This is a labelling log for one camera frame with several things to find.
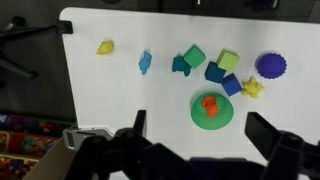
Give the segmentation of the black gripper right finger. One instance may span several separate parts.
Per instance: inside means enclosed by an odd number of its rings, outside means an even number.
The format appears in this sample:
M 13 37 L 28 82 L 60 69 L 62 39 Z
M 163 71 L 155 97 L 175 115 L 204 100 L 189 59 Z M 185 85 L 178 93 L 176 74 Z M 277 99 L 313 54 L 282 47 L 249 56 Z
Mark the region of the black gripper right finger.
M 280 132 L 257 112 L 247 113 L 244 132 L 259 153 L 268 160 L 280 138 Z

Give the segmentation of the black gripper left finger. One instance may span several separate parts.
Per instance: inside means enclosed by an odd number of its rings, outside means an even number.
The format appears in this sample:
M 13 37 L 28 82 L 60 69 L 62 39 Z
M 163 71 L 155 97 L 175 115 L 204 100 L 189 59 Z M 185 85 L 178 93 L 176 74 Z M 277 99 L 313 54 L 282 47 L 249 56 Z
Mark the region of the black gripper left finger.
M 146 122 L 146 117 L 147 117 L 147 111 L 146 110 L 139 110 L 137 112 L 137 116 L 134 122 L 133 129 L 139 133 L 141 136 L 146 135 L 146 130 L 147 130 L 147 122 Z

